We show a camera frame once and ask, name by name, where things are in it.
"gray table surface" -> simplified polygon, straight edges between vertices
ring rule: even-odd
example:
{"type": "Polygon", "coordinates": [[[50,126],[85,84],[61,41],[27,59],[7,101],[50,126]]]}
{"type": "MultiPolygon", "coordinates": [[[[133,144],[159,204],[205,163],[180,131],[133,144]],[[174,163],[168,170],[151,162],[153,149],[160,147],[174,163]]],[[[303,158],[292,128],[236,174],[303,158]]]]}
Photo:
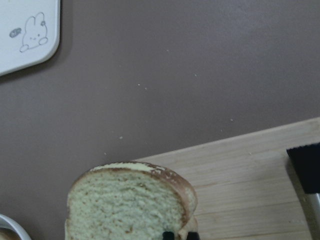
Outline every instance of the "gray table surface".
{"type": "Polygon", "coordinates": [[[87,169],[320,115],[318,0],[66,0],[47,62],[0,78],[0,213],[64,238],[87,169]]]}

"white plate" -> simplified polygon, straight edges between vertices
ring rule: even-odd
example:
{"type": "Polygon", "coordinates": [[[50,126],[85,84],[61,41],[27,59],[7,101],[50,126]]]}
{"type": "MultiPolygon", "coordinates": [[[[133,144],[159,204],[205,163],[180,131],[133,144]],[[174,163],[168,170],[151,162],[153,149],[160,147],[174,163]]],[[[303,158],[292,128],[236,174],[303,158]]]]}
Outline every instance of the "white plate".
{"type": "Polygon", "coordinates": [[[0,76],[48,60],[59,33],[60,0],[1,0],[0,76]]]}

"wooden cutting board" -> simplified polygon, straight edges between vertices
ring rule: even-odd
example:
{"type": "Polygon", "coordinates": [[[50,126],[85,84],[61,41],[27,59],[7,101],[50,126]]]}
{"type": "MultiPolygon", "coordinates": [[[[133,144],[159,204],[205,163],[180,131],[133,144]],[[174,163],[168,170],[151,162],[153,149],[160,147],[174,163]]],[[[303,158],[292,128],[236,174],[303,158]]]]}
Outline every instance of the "wooden cutting board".
{"type": "Polygon", "coordinates": [[[201,240],[315,240],[286,149],[320,142],[320,118],[146,157],[195,187],[201,240]]]}

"bunny illustration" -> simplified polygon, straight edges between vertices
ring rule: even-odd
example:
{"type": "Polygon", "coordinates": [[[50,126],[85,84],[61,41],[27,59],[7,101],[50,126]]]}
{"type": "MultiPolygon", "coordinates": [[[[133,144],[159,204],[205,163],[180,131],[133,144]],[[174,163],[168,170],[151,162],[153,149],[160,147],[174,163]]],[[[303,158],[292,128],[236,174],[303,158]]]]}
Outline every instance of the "bunny illustration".
{"type": "Polygon", "coordinates": [[[34,49],[46,44],[48,42],[47,31],[43,12],[39,12],[36,16],[29,17],[25,23],[20,52],[23,53],[28,49],[34,49]]]}

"bread slice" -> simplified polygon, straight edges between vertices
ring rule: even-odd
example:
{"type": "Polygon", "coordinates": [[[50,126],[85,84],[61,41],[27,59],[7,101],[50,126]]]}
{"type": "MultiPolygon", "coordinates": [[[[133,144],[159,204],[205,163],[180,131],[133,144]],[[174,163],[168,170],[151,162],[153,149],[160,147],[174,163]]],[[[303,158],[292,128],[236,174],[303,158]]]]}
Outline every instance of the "bread slice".
{"type": "Polygon", "coordinates": [[[162,240],[163,232],[178,240],[196,229],[196,205],[191,184],[168,168],[144,162],[97,166],[68,194],[65,240],[162,240]]]}

